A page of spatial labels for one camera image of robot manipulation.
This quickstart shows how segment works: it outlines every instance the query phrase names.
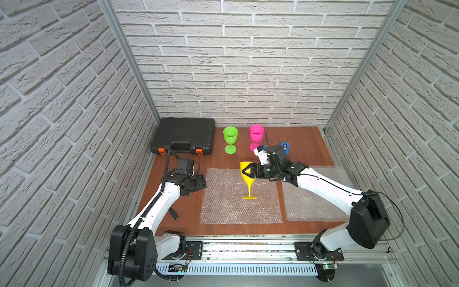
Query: pink wine glass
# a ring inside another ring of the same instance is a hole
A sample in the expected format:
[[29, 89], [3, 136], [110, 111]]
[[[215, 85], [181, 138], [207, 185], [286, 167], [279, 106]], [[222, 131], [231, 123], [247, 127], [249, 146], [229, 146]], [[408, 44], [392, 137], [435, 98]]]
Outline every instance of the pink wine glass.
[[259, 124], [254, 124], [250, 127], [250, 139], [253, 141], [253, 143], [249, 146], [251, 151], [253, 151], [259, 146], [258, 143], [262, 140], [263, 133], [264, 127], [262, 127]]

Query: glass base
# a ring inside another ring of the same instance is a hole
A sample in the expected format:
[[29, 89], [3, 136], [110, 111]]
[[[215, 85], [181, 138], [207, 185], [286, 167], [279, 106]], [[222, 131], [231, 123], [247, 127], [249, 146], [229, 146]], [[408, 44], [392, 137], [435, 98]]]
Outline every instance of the glass base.
[[236, 152], [236, 147], [234, 145], [227, 145], [225, 147], [225, 152], [229, 154], [233, 154]]

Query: green wine glass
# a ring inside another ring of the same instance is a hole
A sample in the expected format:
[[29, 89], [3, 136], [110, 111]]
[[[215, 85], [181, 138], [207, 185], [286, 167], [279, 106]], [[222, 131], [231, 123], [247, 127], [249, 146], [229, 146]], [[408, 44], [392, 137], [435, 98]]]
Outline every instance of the green wine glass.
[[227, 127], [223, 130], [223, 137], [225, 138], [225, 142], [228, 144], [225, 147], [225, 152], [229, 154], [233, 154], [236, 152], [236, 147], [234, 143], [237, 140], [237, 128], [235, 127]]

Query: black tool case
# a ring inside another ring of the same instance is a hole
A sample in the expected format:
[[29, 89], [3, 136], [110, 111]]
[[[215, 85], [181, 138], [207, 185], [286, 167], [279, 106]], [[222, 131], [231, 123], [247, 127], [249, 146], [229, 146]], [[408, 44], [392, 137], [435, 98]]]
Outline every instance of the black tool case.
[[162, 118], [151, 142], [151, 152], [209, 155], [212, 153], [213, 118]]

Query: blue component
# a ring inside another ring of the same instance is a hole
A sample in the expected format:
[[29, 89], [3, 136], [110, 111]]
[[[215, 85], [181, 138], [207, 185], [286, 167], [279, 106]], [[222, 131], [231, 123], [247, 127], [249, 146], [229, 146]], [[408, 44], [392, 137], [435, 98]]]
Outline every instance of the blue component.
[[290, 150], [290, 144], [288, 142], [281, 142], [280, 146], [284, 148], [285, 154], [288, 155], [288, 151]]

